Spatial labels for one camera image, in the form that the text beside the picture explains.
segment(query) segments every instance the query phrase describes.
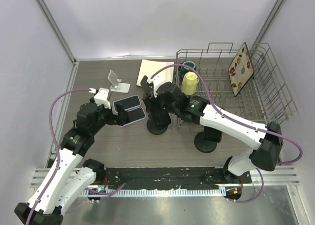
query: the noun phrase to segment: round black base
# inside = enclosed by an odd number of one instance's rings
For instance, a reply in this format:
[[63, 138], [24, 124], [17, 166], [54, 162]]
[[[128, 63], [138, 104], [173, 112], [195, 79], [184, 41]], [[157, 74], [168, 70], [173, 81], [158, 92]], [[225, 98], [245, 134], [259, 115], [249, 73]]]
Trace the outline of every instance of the round black base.
[[196, 135], [194, 142], [197, 150], [203, 153], [211, 153], [217, 147], [216, 142], [209, 142], [203, 140], [203, 132], [200, 132]]
[[151, 122], [150, 119], [147, 121], [147, 129], [153, 135], [161, 135], [167, 130], [167, 126], [161, 130], [157, 129], [157, 126]]

